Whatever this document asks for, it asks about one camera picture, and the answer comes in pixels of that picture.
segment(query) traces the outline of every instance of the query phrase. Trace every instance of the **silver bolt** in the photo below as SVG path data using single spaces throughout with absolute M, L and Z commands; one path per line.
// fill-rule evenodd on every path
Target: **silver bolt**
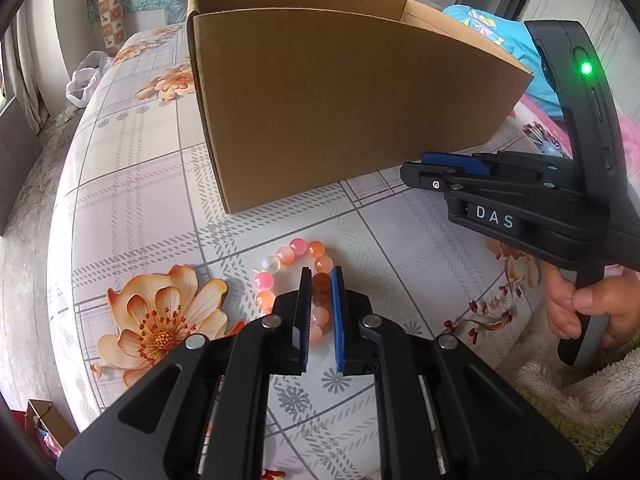
M 443 350 L 453 350 L 458 346 L 458 340 L 449 334 L 443 334 L 438 338 L 438 346 Z
M 207 342 L 207 338 L 202 334 L 193 334 L 187 338 L 187 341 L 184 342 L 184 345 L 189 350 L 197 350 L 198 348 L 202 348 L 204 343 Z
M 378 328 L 382 325 L 382 318 L 380 316 L 376 316 L 375 314 L 369 314 L 362 318 L 362 324 L 367 328 Z
M 282 318 L 275 314 L 269 314 L 262 318 L 262 326 L 265 328 L 277 328 L 282 323 Z

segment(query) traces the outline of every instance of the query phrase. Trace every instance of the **concrete floor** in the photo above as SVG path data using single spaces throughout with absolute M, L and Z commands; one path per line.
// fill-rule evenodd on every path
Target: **concrete floor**
M 82 113 L 63 126 L 50 119 L 43 151 L 15 201 L 0 237 L 0 392 L 9 407 L 52 400 L 72 424 L 60 384 L 47 313 L 47 248 L 56 191 Z

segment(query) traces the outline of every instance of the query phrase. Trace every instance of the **flower center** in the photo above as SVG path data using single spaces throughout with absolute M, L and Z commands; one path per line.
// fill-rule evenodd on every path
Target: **flower center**
M 156 333 L 156 348 L 159 350 L 171 350 L 176 344 L 175 334 L 171 330 L 159 330 Z

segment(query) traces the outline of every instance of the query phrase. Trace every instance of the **white plastic bag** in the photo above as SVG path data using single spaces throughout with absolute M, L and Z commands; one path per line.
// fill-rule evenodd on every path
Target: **white plastic bag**
M 78 108 L 85 108 L 101 78 L 100 72 L 95 68 L 76 70 L 66 85 L 66 100 Z
M 83 68 L 95 68 L 100 75 L 104 75 L 107 69 L 111 66 L 113 60 L 109 57 L 109 54 L 102 52 L 101 50 L 94 50 L 84 61 L 78 65 L 76 70 L 82 70 Z

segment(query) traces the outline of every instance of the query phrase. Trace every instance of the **plastic bag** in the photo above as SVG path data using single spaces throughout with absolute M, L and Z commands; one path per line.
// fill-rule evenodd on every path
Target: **plastic bag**
M 95 68 L 81 68 L 71 76 L 66 85 L 66 100 L 78 108 L 85 108 L 102 76 Z
M 84 58 L 84 61 L 78 65 L 76 70 L 82 70 L 83 68 L 95 68 L 102 76 L 111 66 L 112 62 L 113 59 L 109 57 L 109 54 L 102 52 L 101 50 L 94 50 Z
M 187 21 L 187 0 L 171 0 L 164 8 L 164 21 L 167 25 Z

